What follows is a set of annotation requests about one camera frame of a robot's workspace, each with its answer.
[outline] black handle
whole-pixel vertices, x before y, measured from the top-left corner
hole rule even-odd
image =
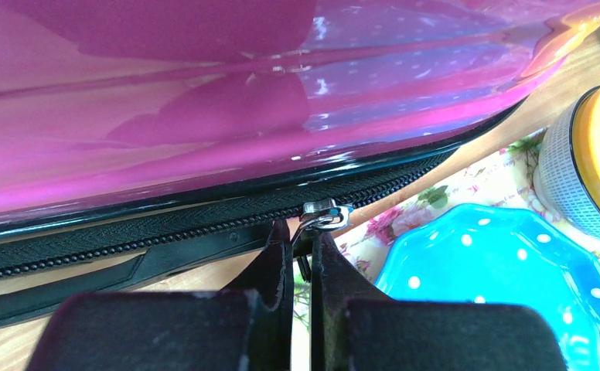
[[[180,271],[262,248],[272,223],[152,247],[99,271],[0,295],[0,327],[49,314],[68,297],[138,288]]]

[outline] floral placemat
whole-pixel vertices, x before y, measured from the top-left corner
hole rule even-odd
[[[393,209],[336,238],[341,254],[374,282],[398,236],[439,217],[462,203],[531,209],[600,260],[600,240],[575,229],[537,199],[532,175],[541,140],[538,131],[508,148],[444,179]],[[309,285],[295,270],[295,301],[291,362],[293,369],[309,369]]]

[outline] zipper teeth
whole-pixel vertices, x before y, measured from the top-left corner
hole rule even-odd
[[[364,207],[366,205],[374,203],[377,200],[383,199],[384,197],[389,196],[391,193],[394,193],[404,188],[405,186],[416,181],[418,178],[422,177],[427,172],[435,168],[439,163],[441,162],[432,162],[429,166],[422,168],[418,172],[412,172],[411,174],[403,175],[384,184],[376,185],[363,191],[353,192],[347,196],[336,197],[336,201],[337,203],[350,205],[355,209],[359,209],[360,207]],[[224,230],[254,226],[259,223],[266,223],[272,220],[288,219],[295,216],[300,216],[301,213],[301,206],[289,207],[287,209],[280,209],[267,213],[262,213],[256,216],[251,216],[246,219],[232,220],[230,222],[225,222],[214,226],[206,226],[202,228],[196,228],[194,230],[169,233],[166,235],[161,235],[159,237],[131,241],[129,243],[121,243],[112,247],[102,247],[99,249],[88,250],[78,254],[69,254],[64,255],[62,257],[38,260],[14,267],[4,267],[0,268],[0,278],[16,274],[24,274],[28,272],[38,271],[41,269],[46,269],[48,267],[57,267],[61,265],[74,264],[80,261],[91,260],[97,257],[106,257],[114,254],[121,254],[128,251],[141,250],[162,243],[171,243],[175,241],[188,240],[189,238],[200,237],[207,234],[221,232]]]

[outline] plate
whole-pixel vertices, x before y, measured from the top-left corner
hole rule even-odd
[[[570,370],[600,370],[600,263],[532,211],[456,206],[400,236],[375,285],[397,300],[525,305]]]

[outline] silver zipper pull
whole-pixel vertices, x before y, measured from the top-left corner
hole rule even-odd
[[[300,216],[300,225],[291,238],[291,246],[294,246],[303,232],[308,230],[341,230],[349,225],[351,206],[336,205],[333,199],[324,199],[313,203],[306,203]],[[300,267],[300,274],[306,282],[312,278],[312,270],[307,256],[296,259]]]

